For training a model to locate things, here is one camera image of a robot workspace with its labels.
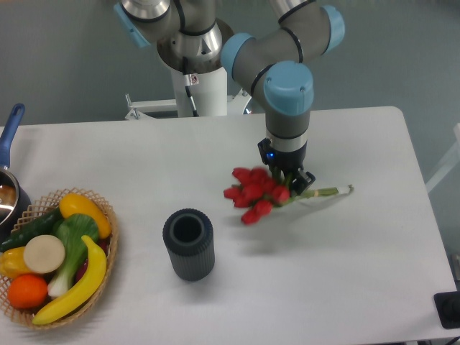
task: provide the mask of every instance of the wicker basket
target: wicker basket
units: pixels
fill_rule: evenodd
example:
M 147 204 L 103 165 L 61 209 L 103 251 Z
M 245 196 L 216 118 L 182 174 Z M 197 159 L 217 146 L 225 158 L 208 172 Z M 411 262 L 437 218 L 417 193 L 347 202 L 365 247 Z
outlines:
M 8 277 L 4 277 L 0 275 L 0 309 L 3 310 L 6 316 L 8 316 L 13 322 L 20 323 L 28 328 L 37 329 L 37 330 L 45 330 L 51 328 L 57 328 L 64 325 L 67 325 L 80 316 L 82 316 L 86 311 L 91 309 L 96 301 L 101 296 L 104 288 L 106 287 L 107 280 L 110 276 L 112 268 L 114 266 L 116 251 L 118 249 L 118 224 L 116 221 L 116 216 L 112 206 L 101 197 L 99 194 L 94 193 L 92 190 L 83 190 L 74 188 L 72 190 L 57 190 L 54 193 L 50 193 L 49 196 L 43 196 L 39 201 L 35 201 L 34 204 L 30 205 L 27 211 L 22 214 L 22 218 L 20 218 L 17 224 L 14 226 L 13 231 L 20 229 L 23 224 L 30 222 L 32 219 L 41 216 L 48 211 L 51 211 L 53 208 L 57 207 L 59 204 L 60 199 L 69 194 L 69 193 L 77 193 L 83 196 L 90 198 L 107 216 L 109 223 L 111 225 L 112 234 L 110 237 L 110 244 L 109 244 L 109 255 L 107 257 L 107 272 L 106 275 L 99 286 L 98 290 L 91 296 L 89 300 L 86 301 L 79 309 L 75 312 L 71 313 L 69 316 L 61 318 L 53 323 L 44 325 L 44 326 L 36 326 L 32 324 L 32 319 L 34 318 L 34 313 L 30 311 L 24 310 L 17 310 L 13 308 L 10 304 L 8 299 L 6 298 L 9 285 L 11 280 Z

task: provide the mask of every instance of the flower stem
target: flower stem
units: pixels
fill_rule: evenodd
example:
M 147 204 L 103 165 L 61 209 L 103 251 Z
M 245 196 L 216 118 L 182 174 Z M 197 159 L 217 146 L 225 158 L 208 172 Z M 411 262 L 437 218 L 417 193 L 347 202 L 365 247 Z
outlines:
M 270 166 L 270 172 L 272 173 L 272 178 L 276 181 L 276 183 L 281 184 L 281 170 L 278 167 Z
M 294 175 L 290 172 L 287 174 L 287 176 L 285 177 L 285 180 L 282 182 L 282 184 L 285 185 L 286 188 L 289 190 L 290 190 L 290 184 L 293 181 L 293 177 Z
M 314 190 L 308 189 L 300 195 L 289 198 L 289 200 L 285 201 L 284 203 L 275 205 L 275 207 L 282 207 L 282 206 L 286 206 L 297 200 L 317 198 L 319 196 L 336 196 L 339 194 L 350 194 L 353 191 L 353 189 L 354 189 L 353 185 L 348 185 L 347 187 L 340 187 L 340 188 L 330 187 L 330 188 L 321 188 L 321 189 L 314 189 Z

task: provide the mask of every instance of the orange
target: orange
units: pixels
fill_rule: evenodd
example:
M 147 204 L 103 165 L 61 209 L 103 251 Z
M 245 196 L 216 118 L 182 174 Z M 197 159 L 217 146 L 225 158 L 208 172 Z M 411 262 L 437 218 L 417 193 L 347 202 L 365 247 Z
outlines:
M 38 307 L 47 295 L 48 285 L 37 275 L 21 275 L 11 282 L 8 289 L 8 300 L 17 309 Z

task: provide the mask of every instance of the fruit basket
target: fruit basket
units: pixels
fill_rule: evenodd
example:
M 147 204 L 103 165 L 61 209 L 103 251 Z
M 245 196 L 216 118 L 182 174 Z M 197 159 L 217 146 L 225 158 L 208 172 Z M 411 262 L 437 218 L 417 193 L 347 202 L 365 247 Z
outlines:
M 114 266 L 115 257 L 118 249 L 118 240 L 119 240 L 119 231 L 118 224 L 116 220 L 116 215 L 112 206 L 109 202 L 99 194 L 93 192 L 92 190 L 83 190 L 78 188 L 57 190 L 54 193 L 50 193 L 48 196 L 43 196 L 38 201 L 35 201 L 32 205 L 29 206 L 27 211 L 22 214 L 22 217 L 18 220 L 17 224 L 14 226 L 13 231 L 17 231 L 23 227 L 23 225 L 29 223 L 33 219 L 50 212 L 53 209 L 56 209 L 59 206 L 61 199 L 69 193 L 75 193 L 87 197 L 93 201 L 99 210 L 105 215 L 109 221 L 111 227 L 111 234 L 108 237 L 108 247 L 107 247 L 107 259 L 106 259 L 106 272 L 103 276 L 102 283 L 99 285 L 97 290 L 92 296 L 87 299 L 87 301 L 76 308 L 71 313 L 66 316 L 46 325 L 38 326 L 32 323 L 32 319 L 37 312 L 37 309 L 16 309 L 14 308 L 8 300 L 8 289 L 12 283 L 12 279 L 0 275 L 0 309 L 4 312 L 5 316 L 9 317 L 11 321 L 15 323 L 20 323 L 23 326 L 26 326 L 31 329 L 36 330 L 45 330 L 51 328 L 57 328 L 69 323 L 74 322 L 77 318 L 80 318 L 85 312 L 94 307 L 96 301 L 101 297 L 101 294 L 106 287 L 109 276 Z

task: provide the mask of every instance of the gray floor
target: gray floor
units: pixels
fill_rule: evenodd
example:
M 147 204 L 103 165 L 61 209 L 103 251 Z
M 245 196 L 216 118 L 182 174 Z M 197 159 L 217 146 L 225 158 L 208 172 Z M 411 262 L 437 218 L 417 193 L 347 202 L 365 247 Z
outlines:
M 400 108 L 427 179 L 460 122 L 460 1 L 319 2 L 343 14 L 346 38 L 309 65 L 314 108 Z M 27 106 L 24 124 L 49 124 L 121 120 L 125 93 L 133 101 L 173 98 L 155 49 L 133 47 L 114 3 L 0 0 L 0 126 L 16 102 Z M 219 3 L 235 32 L 263 37 L 277 28 L 266 1 Z M 238 89 L 230 80 L 229 91 Z M 460 252 L 460 166 L 430 198 L 446 253 Z

